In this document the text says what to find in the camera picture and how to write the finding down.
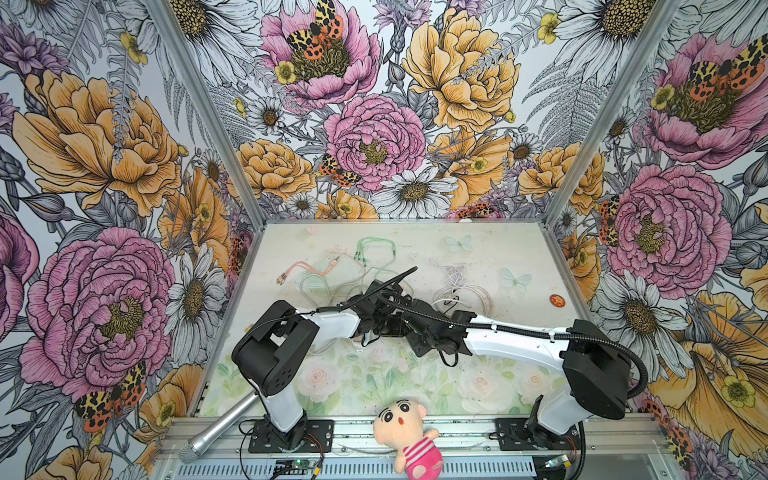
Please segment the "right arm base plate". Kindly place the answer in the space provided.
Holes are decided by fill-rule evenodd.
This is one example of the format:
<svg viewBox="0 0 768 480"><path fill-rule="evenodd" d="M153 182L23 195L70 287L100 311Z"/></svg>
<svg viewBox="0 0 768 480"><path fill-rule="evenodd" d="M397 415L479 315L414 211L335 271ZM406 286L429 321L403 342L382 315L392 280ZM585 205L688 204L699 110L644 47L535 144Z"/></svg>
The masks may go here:
<svg viewBox="0 0 768 480"><path fill-rule="evenodd" d="M490 438L498 442L502 451L575 451L582 446L576 426L559 435L528 418L501 417L493 423L494 432Z"/></svg>

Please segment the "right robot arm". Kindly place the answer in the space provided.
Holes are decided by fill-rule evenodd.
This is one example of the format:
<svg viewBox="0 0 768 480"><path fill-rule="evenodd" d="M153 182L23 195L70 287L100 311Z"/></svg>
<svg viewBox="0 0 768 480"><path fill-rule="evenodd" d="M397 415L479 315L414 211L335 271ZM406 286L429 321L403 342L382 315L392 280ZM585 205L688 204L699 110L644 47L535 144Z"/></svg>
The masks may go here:
<svg viewBox="0 0 768 480"><path fill-rule="evenodd" d="M405 308L400 319L412 348L454 357L499 357L553 371L565 383L533 402L510 439L551 450L574 427L599 417L621 420L626 403L647 387L649 371L630 348L609 339L595 325L577 319L567 328L533 328L502 323L469 311L448 318Z"/></svg>

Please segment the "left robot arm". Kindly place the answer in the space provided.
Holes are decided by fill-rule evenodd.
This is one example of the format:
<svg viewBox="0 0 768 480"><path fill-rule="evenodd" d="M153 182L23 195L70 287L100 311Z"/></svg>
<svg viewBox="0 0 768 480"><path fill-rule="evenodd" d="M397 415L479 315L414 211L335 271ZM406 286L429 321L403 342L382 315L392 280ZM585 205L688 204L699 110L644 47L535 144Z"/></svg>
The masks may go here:
<svg viewBox="0 0 768 480"><path fill-rule="evenodd" d="M293 451L304 442L307 414L292 381L312 348L357 337L367 343L378 337L418 343L403 313L385 302L403 295L404 278L374 281L362 294L310 312L302 313L285 300L270 306L232 352L232 361L265 408L264 418L255 424L254 439L282 451Z"/></svg>

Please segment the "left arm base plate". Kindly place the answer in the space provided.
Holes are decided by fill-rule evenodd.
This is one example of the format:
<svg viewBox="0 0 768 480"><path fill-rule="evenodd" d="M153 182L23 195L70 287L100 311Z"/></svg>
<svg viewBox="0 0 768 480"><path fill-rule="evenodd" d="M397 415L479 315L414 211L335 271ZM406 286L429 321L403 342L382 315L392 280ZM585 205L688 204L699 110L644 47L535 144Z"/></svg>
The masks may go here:
<svg viewBox="0 0 768 480"><path fill-rule="evenodd" d="M333 420L304 419L285 433L266 419L257 420L247 450L251 454L329 453L334 427Z"/></svg>

